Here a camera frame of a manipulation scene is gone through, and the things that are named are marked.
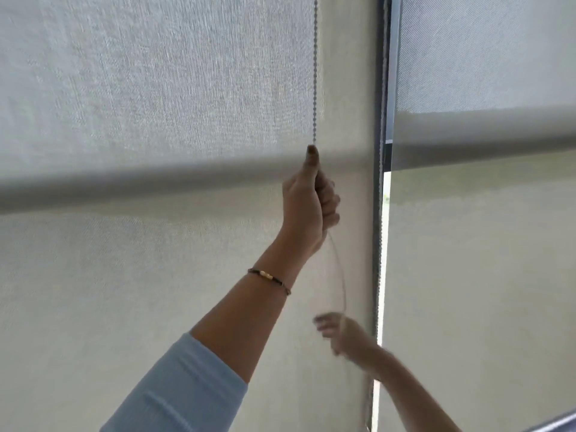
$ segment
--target forearm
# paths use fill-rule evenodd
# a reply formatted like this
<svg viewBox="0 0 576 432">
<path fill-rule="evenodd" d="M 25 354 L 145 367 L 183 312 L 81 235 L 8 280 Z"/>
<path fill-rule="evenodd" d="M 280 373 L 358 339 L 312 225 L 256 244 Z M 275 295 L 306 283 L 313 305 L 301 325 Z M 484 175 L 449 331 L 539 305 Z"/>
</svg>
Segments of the forearm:
<svg viewBox="0 0 576 432">
<path fill-rule="evenodd" d="M 280 233 L 254 267 L 292 288 L 306 256 Z M 280 285 L 247 274 L 192 328 L 190 334 L 249 382 L 286 302 Z"/>
<path fill-rule="evenodd" d="M 436 400 L 390 352 L 373 346 L 360 364 L 390 394 L 408 432 L 460 432 Z"/>
</svg>

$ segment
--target sleeve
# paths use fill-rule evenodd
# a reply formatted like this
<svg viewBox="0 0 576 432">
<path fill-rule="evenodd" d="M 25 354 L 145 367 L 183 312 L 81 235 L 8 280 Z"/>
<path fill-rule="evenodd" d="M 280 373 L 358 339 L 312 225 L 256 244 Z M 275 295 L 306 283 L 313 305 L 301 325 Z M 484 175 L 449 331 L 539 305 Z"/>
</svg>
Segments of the sleeve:
<svg viewBox="0 0 576 432">
<path fill-rule="evenodd" d="M 183 334 L 101 432 L 226 432 L 248 385 L 191 334 Z"/>
</svg>

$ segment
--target hand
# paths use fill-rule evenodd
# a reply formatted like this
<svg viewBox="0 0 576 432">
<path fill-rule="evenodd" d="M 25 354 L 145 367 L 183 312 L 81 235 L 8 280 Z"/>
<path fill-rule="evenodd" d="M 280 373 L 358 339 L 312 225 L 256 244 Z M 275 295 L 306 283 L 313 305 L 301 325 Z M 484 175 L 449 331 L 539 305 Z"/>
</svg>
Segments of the hand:
<svg viewBox="0 0 576 432">
<path fill-rule="evenodd" d="M 373 348 L 378 348 L 374 338 L 356 321 L 340 312 L 318 315 L 314 318 L 314 324 L 322 336 L 330 340 L 332 352 L 336 356 L 342 354 L 359 367 L 365 368 L 366 354 Z"/>
<path fill-rule="evenodd" d="M 320 157 L 309 145 L 302 169 L 282 185 L 284 222 L 280 235 L 296 242 L 306 258 L 316 253 L 326 239 L 327 231 L 340 221 L 336 212 L 340 196 L 334 193 L 334 182 L 320 170 Z"/>
</svg>

